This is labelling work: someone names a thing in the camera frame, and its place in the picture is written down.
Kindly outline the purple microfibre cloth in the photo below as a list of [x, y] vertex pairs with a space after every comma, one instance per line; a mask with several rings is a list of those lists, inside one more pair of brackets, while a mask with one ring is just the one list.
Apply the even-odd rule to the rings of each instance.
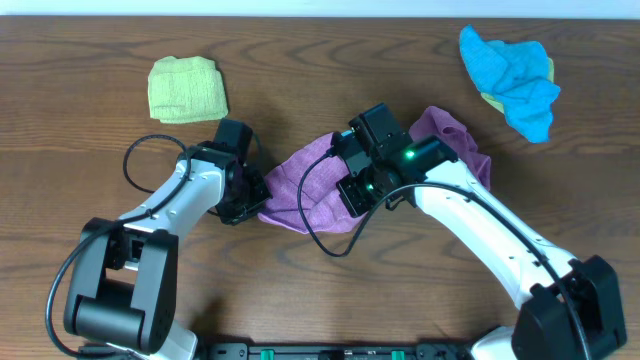
[[[449, 112], [436, 106], [428, 107], [410, 126], [409, 134], [415, 141], [438, 136], [485, 188], [490, 187], [491, 158], [479, 152], [467, 127]], [[314, 167], [306, 178], [302, 177], [307, 168], [327, 152], [331, 137], [328, 133], [315, 139], [266, 175], [272, 198], [258, 214], [261, 221], [301, 234], [308, 232], [305, 222], [316, 232], [353, 230], [360, 219], [349, 214], [336, 188], [336, 183], [347, 175], [345, 163], [332, 157]]]

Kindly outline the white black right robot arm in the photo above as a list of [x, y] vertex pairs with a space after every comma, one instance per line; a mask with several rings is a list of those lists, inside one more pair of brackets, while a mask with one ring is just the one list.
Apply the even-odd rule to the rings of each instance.
[[519, 314], [465, 349], [462, 359], [604, 359], [627, 333], [617, 274], [545, 239], [496, 199], [435, 135], [413, 139], [385, 104], [331, 139], [349, 171], [337, 183], [348, 212], [367, 222], [397, 199], [456, 235], [498, 279]]

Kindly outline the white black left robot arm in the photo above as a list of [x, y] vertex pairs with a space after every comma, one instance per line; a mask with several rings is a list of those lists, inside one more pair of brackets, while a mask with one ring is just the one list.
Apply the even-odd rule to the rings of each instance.
[[235, 226], [271, 194], [248, 164], [252, 129], [220, 121], [214, 138], [183, 147], [166, 182], [117, 220], [91, 219], [63, 263], [73, 271], [63, 316], [88, 340], [76, 359], [204, 359], [205, 346], [174, 318], [179, 249], [204, 215]]

